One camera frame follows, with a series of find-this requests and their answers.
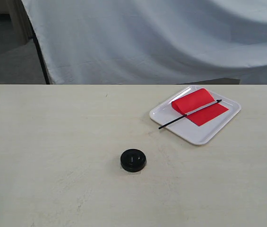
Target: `gray floor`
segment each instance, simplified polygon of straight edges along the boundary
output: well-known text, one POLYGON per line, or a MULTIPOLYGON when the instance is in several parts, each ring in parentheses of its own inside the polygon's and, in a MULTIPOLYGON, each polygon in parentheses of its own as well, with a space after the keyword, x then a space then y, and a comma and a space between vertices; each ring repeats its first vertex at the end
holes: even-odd
POLYGON ((0 21, 0 84, 45 84, 34 43, 19 45, 9 20, 0 21))

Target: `white table surface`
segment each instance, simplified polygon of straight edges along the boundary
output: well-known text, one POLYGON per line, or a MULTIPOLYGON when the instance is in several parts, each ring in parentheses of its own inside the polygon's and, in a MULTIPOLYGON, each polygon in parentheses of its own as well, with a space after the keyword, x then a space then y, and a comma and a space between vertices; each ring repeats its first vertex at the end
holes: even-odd
POLYGON ((205 86, 242 111, 201 147, 148 116, 184 87, 0 85, 0 227, 267 227, 267 86, 205 86))

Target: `black puck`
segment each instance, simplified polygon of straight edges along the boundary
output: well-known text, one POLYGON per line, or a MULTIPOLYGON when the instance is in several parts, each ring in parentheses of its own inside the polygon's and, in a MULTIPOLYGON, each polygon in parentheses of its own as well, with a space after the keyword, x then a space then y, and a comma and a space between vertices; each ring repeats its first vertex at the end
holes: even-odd
POLYGON ((121 166, 128 172, 138 172, 146 165, 145 154, 137 149, 129 149, 121 155, 121 166))

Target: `red cloth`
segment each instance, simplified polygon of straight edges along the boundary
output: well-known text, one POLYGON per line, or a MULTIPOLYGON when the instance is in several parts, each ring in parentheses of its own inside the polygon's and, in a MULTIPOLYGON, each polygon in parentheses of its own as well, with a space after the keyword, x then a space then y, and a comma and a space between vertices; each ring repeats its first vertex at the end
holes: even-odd
MULTIPOLYGON (((184 115, 213 101, 215 100, 212 95, 206 89, 202 88, 173 101, 172 107, 174 110, 184 115)), ((223 105, 220 105, 219 103, 216 103, 190 114, 189 116, 187 116, 187 118, 190 121, 194 122, 196 125, 201 126, 208 121, 216 118, 217 116, 223 114, 227 110, 229 109, 224 107, 223 105)))

